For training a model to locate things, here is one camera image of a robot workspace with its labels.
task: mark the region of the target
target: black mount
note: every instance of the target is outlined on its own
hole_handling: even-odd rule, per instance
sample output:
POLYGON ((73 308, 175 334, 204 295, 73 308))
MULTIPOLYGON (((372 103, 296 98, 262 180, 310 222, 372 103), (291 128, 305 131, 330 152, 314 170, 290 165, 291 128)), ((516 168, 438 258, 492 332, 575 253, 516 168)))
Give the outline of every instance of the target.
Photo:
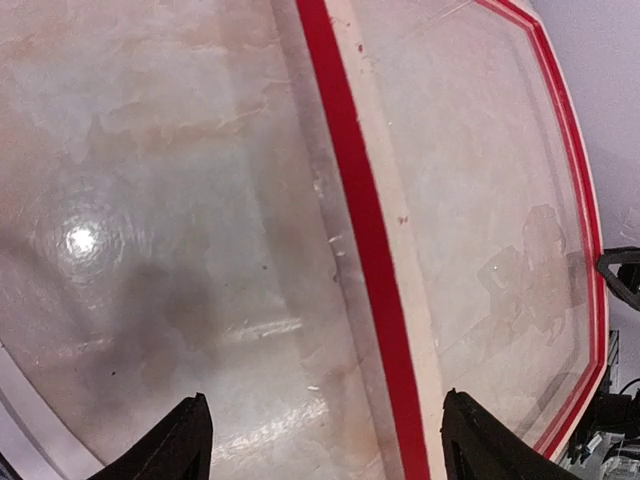
POLYGON ((607 248, 598 260, 597 268, 611 293, 640 311, 640 248, 607 248), (620 265, 617 275, 611 265, 620 265))
POLYGON ((577 480, 464 392, 445 398, 442 445, 449 480, 577 480))

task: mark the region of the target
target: black bracket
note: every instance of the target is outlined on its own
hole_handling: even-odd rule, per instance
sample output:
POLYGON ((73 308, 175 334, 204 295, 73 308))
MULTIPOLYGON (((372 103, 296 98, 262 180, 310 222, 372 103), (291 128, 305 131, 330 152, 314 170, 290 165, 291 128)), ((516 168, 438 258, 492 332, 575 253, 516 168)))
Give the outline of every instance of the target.
POLYGON ((607 248, 598 259, 597 268, 611 293, 640 311, 640 248, 607 248), (617 275, 611 265, 620 265, 617 275))
POLYGON ((578 480, 527 446, 467 393, 447 394, 441 433, 449 480, 578 480))
POLYGON ((198 393, 89 480, 208 480, 212 442, 209 406, 198 393))

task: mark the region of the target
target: red edge trim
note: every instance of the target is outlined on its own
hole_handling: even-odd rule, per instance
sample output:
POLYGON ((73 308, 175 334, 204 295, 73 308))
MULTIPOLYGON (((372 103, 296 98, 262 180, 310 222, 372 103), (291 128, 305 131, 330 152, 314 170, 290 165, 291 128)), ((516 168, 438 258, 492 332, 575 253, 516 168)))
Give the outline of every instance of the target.
POLYGON ((475 0, 492 12, 523 28, 540 64, 560 131, 576 192, 576 201, 583 214, 580 215, 582 242, 587 262, 589 286, 589 335, 591 338, 589 365, 578 380, 575 389, 551 421, 534 448, 550 458, 560 442, 569 433, 582 405, 590 401, 590 394, 606 367, 606 287, 604 279, 597 274, 596 262, 602 254, 600 225, 587 156, 582 145, 580 129, 571 108, 567 86, 556 62, 549 39, 540 22, 510 0, 475 0))
POLYGON ((429 479, 400 292, 351 88, 324 0, 297 0, 351 214, 386 373, 405 478, 429 479))

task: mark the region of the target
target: white wall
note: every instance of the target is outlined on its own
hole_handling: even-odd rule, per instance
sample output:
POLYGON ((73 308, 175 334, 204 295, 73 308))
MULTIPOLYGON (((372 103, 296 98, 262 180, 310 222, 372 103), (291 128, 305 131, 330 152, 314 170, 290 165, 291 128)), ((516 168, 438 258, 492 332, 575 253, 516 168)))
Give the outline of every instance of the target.
MULTIPOLYGON (((582 126, 605 247, 640 246, 640 2, 531 0, 582 126)), ((620 382, 640 377, 640 313, 610 300, 621 330, 620 382)))

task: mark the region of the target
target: red stripe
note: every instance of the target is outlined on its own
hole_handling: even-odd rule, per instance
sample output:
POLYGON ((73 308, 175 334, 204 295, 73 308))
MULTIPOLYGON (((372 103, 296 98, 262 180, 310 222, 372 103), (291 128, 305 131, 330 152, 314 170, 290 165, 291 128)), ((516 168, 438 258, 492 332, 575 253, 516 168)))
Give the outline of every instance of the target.
POLYGON ((420 402, 382 209, 323 0, 297 0, 360 253, 407 480, 429 479, 420 402))

